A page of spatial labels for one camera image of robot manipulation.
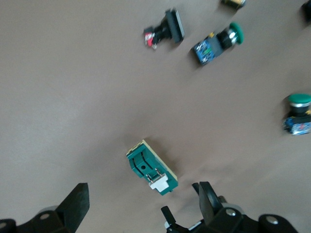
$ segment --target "teal relay socket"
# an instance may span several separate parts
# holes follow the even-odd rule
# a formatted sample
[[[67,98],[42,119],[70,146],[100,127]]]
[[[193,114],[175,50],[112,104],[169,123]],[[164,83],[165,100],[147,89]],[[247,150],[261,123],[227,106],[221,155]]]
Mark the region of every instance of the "teal relay socket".
[[[145,140],[133,146],[127,152],[126,157],[132,170],[140,178],[145,178],[149,186],[156,189],[161,195],[172,192],[178,186],[177,176]]]

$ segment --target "gray surface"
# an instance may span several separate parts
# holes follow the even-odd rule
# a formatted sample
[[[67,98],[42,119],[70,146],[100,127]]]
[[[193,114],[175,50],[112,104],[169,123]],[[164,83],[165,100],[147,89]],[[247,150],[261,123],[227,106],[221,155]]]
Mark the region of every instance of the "gray surface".
[[[165,232],[160,208],[200,219],[192,182],[253,218],[286,217],[310,232],[311,135],[280,129],[283,99],[311,92],[305,0],[249,0],[236,14],[217,0],[0,3],[0,218],[18,224],[88,182],[78,232]],[[142,31],[170,7],[186,33],[153,51]],[[198,68],[189,51],[232,20],[245,42]],[[130,169],[143,138],[179,177],[164,197]]]

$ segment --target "silver screw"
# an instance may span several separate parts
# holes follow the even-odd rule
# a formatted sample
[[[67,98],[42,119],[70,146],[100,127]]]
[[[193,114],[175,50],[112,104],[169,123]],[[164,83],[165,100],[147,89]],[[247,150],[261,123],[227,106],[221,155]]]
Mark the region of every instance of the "silver screw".
[[[6,222],[0,223],[0,229],[4,228],[6,226]]]
[[[229,216],[235,216],[237,213],[232,209],[226,209],[225,211]]]
[[[40,216],[41,220],[47,219],[50,216],[50,214],[43,214]]]
[[[273,216],[267,216],[267,221],[274,225],[278,224],[278,220]]]

